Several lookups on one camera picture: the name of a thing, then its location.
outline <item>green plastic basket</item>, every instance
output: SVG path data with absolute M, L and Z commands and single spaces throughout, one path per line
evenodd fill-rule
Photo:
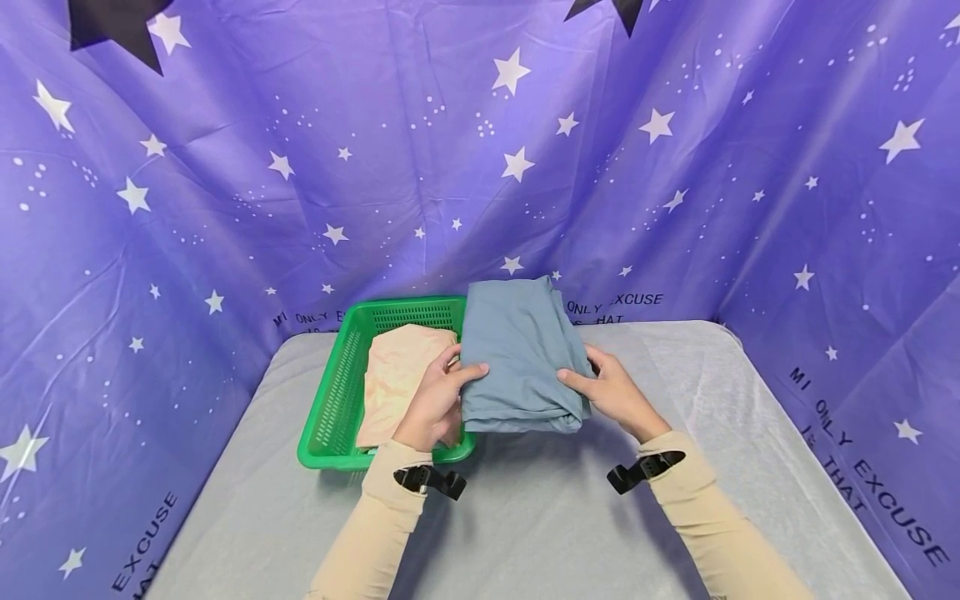
M 326 363 L 324 378 L 300 435 L 297 458 L 307 468 L 364 470 L 373 454 L 354 447 L 363 420 L 364 373 L 373 336 L 406 324 L 449 329 L 460 339 L 464 328 L 463 296 L 374 300 L 354 304 L 344 317 Z M 433 451 L 435 464 L 462 461 L 476 445 L 472 433 L 461 431 L 460 444 Z

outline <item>hand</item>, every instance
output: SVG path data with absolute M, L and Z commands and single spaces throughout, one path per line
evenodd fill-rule
M 586 396 L 597 410 L 619 423 L 641 444 L 670 431 L 670 425 L 657 414 L 616 356 L 590 344 L 584 346 L 597 378 L 560 369 L 557 377 L 566 387 Z
M 460 345 L 444 350 L 426 368 L 414 399 L 394 433 L 394 440 L 420 452 L 429 452 L 440 438 L 460 429 L 460 388 L 490 370 L 486 364 L 464 367 L 458 360 Z

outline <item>black wrist strap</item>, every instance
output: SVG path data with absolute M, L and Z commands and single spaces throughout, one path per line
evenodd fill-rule
M 664 474 L 686 457 L 680 450 L 667 450 L 660 454 L 642 456 L 630 468 L 617 465 L 607 473 L 607 481 L 619 494 L 624 494 L 635 488 L 645 479 L 653 479 Z
M 467 486 L 467 480 L 455 471 L 443 475 L 430 465 L 417 465 L 396 470 L 394 479 L 411 492 L 423 493 L 423 488 L 434 488 L 453 500 L 457 500 Z

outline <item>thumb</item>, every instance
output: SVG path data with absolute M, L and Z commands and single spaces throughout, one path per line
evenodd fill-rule
M 448 373 L 446 378 L 459 390 L 468 381 L 473 381 L 474 379 L 480 379 L 481 377 L 485 376 L 488 372 L 490 372 L 490 366 L 487 365 L 487 363 L 480 363 L 478 365 L 461 367 L 457 371 Z
M 584 396 L 589 396 L 590 391 L 593 390 L 593 386 L 596 385 L 595 379 L 584 377 L 570 369 L 560 369 L 557 371 L 557 378 L 560 379 L 566 387 Z

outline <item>left hand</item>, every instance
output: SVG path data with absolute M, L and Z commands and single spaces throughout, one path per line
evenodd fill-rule
M 419 452 L 429 452 L 447 432 L 460 428 L 460 388 L 490 371 L 486 364 L 464 367 L 450 361 L 460 355 L 460 345 L 444 350 L 426 368 L 417 393 L 394 433 L 394 440 Z

